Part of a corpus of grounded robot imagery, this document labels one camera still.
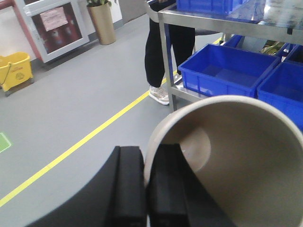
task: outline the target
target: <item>stainless steel cart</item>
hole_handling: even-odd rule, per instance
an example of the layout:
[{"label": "stainless steel cart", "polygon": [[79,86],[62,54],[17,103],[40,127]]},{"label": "stainless steel cart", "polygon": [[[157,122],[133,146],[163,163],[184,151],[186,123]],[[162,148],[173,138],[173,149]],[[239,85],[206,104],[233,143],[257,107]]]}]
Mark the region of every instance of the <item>stainless steel cart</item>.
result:
[{"label": "stainless steel cart", "polygon": [[172,57],[168,25],[213,30],[255,38],[303,45],[303,2],[297,0],[249,0],[229,15],[181,12],[173,4],[159,12],[150,9],[156,0],[145,2],[149,17],[159,22],[165,75],[171,111],[177,109],[176,97],[191,102],[206,96],[183,88],[173,80]]}]

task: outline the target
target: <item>potted plant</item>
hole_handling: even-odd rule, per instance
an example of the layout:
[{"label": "potted plant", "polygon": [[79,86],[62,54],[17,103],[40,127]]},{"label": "potted plant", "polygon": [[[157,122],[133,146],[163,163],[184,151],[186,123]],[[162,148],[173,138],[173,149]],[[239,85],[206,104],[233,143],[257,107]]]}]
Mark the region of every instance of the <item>potted plant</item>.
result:
[{"label": "potted plant", "polygon": [[87,0],[89,15],[102,45],[116,41],[113,19],[110,12],[112,5],[109,0]]}]

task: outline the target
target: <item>shelf top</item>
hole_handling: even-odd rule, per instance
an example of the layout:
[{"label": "shelf top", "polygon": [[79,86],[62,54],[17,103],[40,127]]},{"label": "shelf top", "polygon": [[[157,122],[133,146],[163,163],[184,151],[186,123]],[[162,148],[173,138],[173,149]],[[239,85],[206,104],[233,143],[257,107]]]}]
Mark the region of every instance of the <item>shelf top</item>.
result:
[{"label": "shelf top", "polygon": [[176,4],[160,12],[303,30],[303,1],[301,0],[249,0],[229,15],[178,11]]}]

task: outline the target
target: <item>white sneaker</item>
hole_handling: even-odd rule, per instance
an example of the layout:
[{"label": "white sneaker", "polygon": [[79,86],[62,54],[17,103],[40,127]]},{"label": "white sneaker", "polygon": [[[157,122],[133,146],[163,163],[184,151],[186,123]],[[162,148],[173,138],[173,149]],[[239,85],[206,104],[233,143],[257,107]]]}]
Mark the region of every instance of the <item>white sneaker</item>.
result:
[{"label": "white sneaker", "polygon": [[169,95],[167,91],[161,87],[150,86],[149,96],[162,105],[169,104]]}]

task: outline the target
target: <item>green floor marking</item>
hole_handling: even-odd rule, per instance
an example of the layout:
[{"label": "green floor marking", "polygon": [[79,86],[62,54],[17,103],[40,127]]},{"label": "green floor marking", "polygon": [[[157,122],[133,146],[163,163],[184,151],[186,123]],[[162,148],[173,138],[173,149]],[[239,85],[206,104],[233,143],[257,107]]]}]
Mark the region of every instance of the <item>green floor marking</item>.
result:
[{"label": "green floor marking", "polygon": [[4,135],[3,132],[0,132],[0,153],[5,151],[7,148],[11,146],[10,141],[6,136]]}]

